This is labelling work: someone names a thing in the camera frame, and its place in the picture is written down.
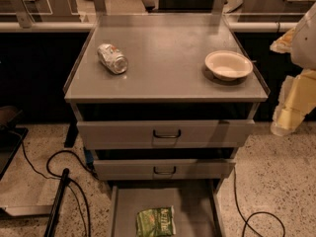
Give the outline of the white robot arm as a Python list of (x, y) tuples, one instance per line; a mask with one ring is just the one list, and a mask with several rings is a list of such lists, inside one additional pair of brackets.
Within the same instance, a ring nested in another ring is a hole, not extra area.
[(285, 77), (273, 115), (271, 132), (286, 136), (295, 132), (316, 108), (316, 4), (295, 28), (275, 40), (270, 50), (288, 52), (291, 62), (302, 68), (299, 75)]

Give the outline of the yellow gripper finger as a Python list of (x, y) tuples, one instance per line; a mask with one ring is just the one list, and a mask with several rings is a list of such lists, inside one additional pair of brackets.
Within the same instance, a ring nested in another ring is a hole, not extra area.
[(316, 108), (316, 71), (303, 69), (296, 77), (286, 76), (281, 85), (271, 132), (287, 136), (297, 130)]
[(295, 28), (288, 30), (271, 44), (270, 50), (277, 53), (290, 53), (294, 32)]

